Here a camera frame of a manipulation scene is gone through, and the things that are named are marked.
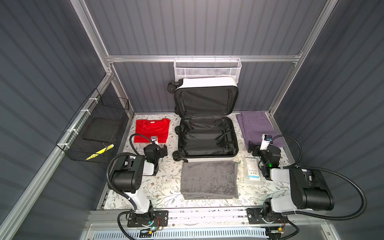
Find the purple pants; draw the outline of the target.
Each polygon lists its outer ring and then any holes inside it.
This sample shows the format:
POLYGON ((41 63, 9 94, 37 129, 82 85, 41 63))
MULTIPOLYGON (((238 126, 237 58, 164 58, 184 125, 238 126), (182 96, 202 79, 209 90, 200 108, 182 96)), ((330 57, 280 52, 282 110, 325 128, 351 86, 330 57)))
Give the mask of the purple pants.
POLYGON ((246 149, 249 149, 249 142, 260 145, 263 134, 275 137, 278 133, 273 128, 267 115, 263 111, 246 111, 236 115, 246 149))

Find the grey towel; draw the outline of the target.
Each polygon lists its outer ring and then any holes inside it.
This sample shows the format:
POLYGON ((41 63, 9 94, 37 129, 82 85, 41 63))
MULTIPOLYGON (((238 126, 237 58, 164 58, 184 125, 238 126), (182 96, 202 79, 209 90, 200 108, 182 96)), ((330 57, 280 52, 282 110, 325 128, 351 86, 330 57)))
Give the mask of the grey towel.
POLYGON ((186 200, 237 199, 237 176, 233 161, 184 163, 180 192, 186 200))

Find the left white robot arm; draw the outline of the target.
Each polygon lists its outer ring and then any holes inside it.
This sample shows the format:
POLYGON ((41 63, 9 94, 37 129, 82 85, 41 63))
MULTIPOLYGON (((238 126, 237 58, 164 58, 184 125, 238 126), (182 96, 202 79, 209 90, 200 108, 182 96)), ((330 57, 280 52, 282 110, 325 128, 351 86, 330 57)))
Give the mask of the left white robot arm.
POLYGON ((156 176, 160 159, 168 155, 166 145, 150 144, 144 154, 120 153, 109 163, 107 184, 111 190, 130 202, 132 213, 144 215, 153 210, 151 201, 145 197, 141 187, 143 177, 156 176))

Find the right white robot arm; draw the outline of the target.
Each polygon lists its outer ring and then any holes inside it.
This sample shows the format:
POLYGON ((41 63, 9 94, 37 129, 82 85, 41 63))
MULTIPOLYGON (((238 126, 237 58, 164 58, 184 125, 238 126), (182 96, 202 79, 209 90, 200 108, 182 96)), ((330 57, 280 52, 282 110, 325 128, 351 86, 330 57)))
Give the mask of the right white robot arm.
POLYGON ((264 217, 297 210, 331 211, 334 208, 334 198, 320 171, 280 168, 281 149, 268 142, 256 145, 249 141, 248 152, 260 159, 258 168, 267 181, 290 185, 289 195, 265 200, 261 211, 264 217))

